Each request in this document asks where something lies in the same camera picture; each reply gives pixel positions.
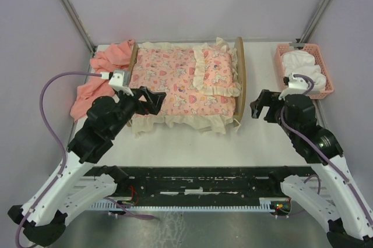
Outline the wooden striped pet bed frame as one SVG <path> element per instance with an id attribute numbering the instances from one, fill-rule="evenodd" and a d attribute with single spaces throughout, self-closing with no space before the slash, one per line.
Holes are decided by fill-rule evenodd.
<path id="1" fill-rule="evenodd" d="M 170 43 L 170 42 L 155 42 L 154 46 L 159 49 L 161 47 L 179 47 L 190 49 L 194 46 L 200 46 L 202 43 L 191 42 L 191 43 Z M 234 120 L 238 122 L 242 121 L 245 111 L 245 100 L 247 92 L 247 77 L 246 77 L 246 64 L 245 64 L 245 53 L 244 53 L 244 42 L 242 37 L 235 39 L 234 48 L 236 49 L 237 56 L 237 81 L 241 86 L 241 92 L 238 97 L 235 98 L 235 112 L 233 115 Z"/>

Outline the pink unicorn print mattress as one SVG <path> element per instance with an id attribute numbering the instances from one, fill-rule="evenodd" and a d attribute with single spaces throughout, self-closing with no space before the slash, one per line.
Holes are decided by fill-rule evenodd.
<path id="1" fill-rule="evenodd" d="M 132 61 L 132 87 L 146 86 L 167 96 L 157 115 L 135 115 L 129 123 L 132 133 L 150 132 L 157 124 L 173 127 L 185 124 L 196 130 L 224 134 L 228 125 L 239 129 L 234 120 L 235 98 L 206 96 L 193 87 L 195 57 L 193 47 L 161 47 L 144 42 L 136 47 Z"/>

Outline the small pink frilled pillow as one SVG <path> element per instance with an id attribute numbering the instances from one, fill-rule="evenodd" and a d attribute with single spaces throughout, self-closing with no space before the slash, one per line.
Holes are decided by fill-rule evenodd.
<path id="1" fill-rule="evenodd" d="M 238 97 L 237 50 L 222 38 L 214 45 L 204 43 L 193 47 L 195 71 L 193 87 L 206 96 Z"/>

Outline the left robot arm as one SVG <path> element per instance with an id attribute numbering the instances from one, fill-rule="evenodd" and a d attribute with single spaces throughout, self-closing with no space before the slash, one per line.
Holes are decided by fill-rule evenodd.
<path id="1" fill-rule="evenodd" d="M 24 234 L 34 246 L 47 247 L 93 203 L 128 191 L 128 175 L 117 166 L 104 166 L 95 182 L 69 194 L 113 146 L 115 137 L 134 114 L 157 115 L 160 112 L 166 93 L 152 92 L 142 86 L 134 89 L 131 95 L 118 92 L 117 96 L 118 101 L 109 96 L 94 100 L 83 127 L 68 144 L 59 166 L 42 188 L 28 202 L 9 209 L 8 216 L 18 224 L 17 237 Z"/>

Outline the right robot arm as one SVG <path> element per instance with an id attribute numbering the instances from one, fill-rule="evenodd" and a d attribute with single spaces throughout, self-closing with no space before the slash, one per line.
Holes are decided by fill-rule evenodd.
<path id="1" fill-rule="evenodd" d="M 372 209 L 351 175 L 338 140 L 317 123 L 313 101 L 304 94 L 283 97 L 262 90 L 250 103 L 252 118 L 259 118 L 264 107 L 268 108 L 264 120 L 284 130 L 332 200 L 322 198 L 285 166 L 272 174 L 268 191 L 298 203 L 324 229 L 332 247 L 372 247 Z"/>

